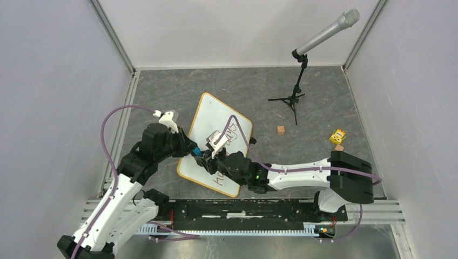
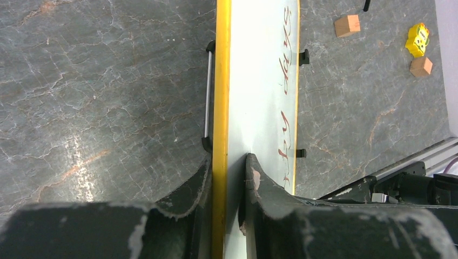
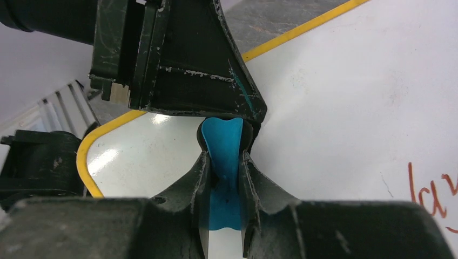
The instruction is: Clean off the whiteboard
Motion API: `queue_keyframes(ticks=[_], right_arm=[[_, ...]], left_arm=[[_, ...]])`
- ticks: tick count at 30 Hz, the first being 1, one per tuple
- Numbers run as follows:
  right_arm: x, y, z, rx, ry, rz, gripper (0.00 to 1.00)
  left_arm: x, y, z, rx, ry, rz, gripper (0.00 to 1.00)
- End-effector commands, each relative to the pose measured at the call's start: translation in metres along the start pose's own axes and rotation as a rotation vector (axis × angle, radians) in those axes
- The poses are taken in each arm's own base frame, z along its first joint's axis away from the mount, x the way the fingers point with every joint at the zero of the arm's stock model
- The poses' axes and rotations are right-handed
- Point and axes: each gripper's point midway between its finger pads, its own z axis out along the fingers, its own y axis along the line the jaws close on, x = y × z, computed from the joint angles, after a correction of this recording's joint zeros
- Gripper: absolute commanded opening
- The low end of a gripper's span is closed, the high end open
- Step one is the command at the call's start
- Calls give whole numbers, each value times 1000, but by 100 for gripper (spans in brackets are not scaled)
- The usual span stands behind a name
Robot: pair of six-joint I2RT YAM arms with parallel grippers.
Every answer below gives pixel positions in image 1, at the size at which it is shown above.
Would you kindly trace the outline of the blue whiteboard eraser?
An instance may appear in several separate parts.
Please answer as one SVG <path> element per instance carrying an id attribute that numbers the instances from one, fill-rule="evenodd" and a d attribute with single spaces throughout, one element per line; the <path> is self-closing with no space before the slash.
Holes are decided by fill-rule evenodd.
<path id="1" fill-rule="evenodd" d="M 204 156 L 204 152 L 202 152 L 198 147 L 196 147 L 192 150 L 192 156 L 197 156 L 197 157 L 202 158 Z"/>

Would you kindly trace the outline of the yellow framed whiteboard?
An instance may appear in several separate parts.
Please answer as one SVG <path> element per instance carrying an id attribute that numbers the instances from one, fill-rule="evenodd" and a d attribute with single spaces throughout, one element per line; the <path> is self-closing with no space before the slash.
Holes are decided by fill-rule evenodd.
<path id="1" fill-rule="evenodd" d="M 231 115 L 237 117 L 243 133 L 247 140 L 249 140 L 253 129 L 253 123 L 249 118 L 226 105 L 210 93 L 203 93 L 187 136 L 196 142 L 201 150 L 205 150 L 207 149 L 206 138 L 216 130 L 223 130 Z M 227 137 L 225 147 L 229 154 L 237 151 L 241 151 L 245 155 L 248 153 L 248 148 L 243 141 L 240 129 L 237 127 L 234 119 L 231 120 L 225 135 Z M 239 194 L 240 185 L 219 172 L 213 175 L 209 174 L 204 168 L 197 165 L 191 155 L 180 159 L 177 166 L 177 173 L 182 178 L 226 196 L 237 197 Z"/>

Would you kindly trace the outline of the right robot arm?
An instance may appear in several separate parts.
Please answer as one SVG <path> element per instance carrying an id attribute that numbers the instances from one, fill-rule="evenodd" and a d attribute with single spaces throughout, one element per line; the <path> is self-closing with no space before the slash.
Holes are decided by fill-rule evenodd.
<path id="1" fill-rule="evenodd" d="M 332 151 L 329 158 L 295 165 L 254 162 L 242 152 L 227 154 L 224 149 L 213 154 L 195 148 L 191 155 L 209 174 L 221 173 L 257 194 L 319 187 L 312 205 L 312 214 L 318 220 L 328 219 L 347 203 L 373 203 L 373 187 L 379 182 L 369 162 L 344 151 Z"/>

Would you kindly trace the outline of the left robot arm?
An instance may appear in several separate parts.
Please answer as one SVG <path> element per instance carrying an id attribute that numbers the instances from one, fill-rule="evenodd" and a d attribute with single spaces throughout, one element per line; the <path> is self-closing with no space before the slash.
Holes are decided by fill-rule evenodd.
<path id="1" fill-rule="evenodd" d="M 57 243 L 65 258 L 114 258 L 120 248 L 147 221 L 163 220 L 170 212 L 168 196 L 151 189 L 124 217 L 122 212 L 162 161 L 189 155 L 197 144 L 181 128 L 172 132 L 160 123 L 143 131 L 142 139 L 125 155 L 111 184 L 96 209 L 71 236 Z"/>

